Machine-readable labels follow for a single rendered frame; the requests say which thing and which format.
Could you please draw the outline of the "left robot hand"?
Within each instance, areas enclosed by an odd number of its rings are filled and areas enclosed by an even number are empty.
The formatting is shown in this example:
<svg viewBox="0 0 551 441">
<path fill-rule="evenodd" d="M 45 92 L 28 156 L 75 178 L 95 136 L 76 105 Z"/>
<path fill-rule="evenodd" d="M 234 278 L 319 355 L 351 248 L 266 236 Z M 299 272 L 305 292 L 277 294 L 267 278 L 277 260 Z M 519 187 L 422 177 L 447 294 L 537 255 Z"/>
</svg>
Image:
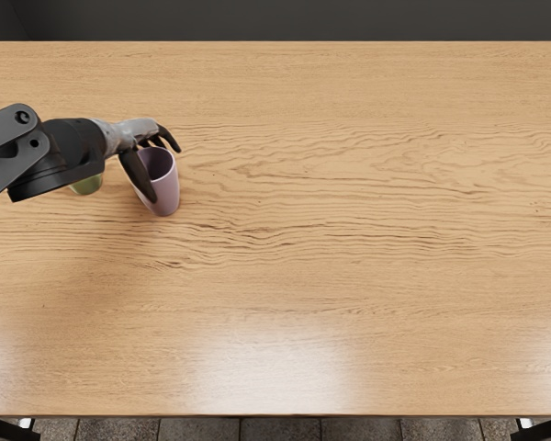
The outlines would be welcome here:
<svg viewBox="0 0 551 441">
<path fill-rule="evenodd" d="M 155 203 L 158 197 L 138 150 L 139 147 L 152 146 L 166 148 L 163 144 L 166 141 L 176 153 L 180 153 L 182 149 L 172 133 L 152 118 L 125 119 L 114 123 L 102 119 L 91 121 L 103 133 L 106 144 L 104 158 L 117 155 L 129 181 L 148 201 Z"/>
</svg>

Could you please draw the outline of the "lilac cup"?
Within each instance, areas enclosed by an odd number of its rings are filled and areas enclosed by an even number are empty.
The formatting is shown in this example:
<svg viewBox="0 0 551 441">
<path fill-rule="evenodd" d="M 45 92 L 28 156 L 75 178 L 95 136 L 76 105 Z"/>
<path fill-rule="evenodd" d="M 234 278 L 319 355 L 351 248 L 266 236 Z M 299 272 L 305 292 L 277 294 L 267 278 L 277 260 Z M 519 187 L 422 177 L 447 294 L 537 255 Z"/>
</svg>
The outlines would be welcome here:
<svg viewBox="0 0 551 441">
<path fill-rule="evenodd" d="M 172 215 L 179 207 L 180 185 L 174 155 L 163 147 L 148 147 L 138 151 L 157 201 L 150 202 L 135 186 L 133 190 L 141 203 L 156 216 Z"/>
</svg>

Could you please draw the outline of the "green cup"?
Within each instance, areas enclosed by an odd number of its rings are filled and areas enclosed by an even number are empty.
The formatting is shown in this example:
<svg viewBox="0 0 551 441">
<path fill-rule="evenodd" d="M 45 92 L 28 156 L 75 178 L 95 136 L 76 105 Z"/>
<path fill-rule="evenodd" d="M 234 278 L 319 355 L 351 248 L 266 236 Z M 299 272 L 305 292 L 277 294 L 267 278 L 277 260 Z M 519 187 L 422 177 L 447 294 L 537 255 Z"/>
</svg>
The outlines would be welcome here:
<svg viewBox="0 0 551 441">
<path fill-rule="evenodd" d="M 68 187 L 79 196 L 88 196 L 98 191 L 103 184 L 103 175 L 96 174 L 70 184 Z"/>
</svg>

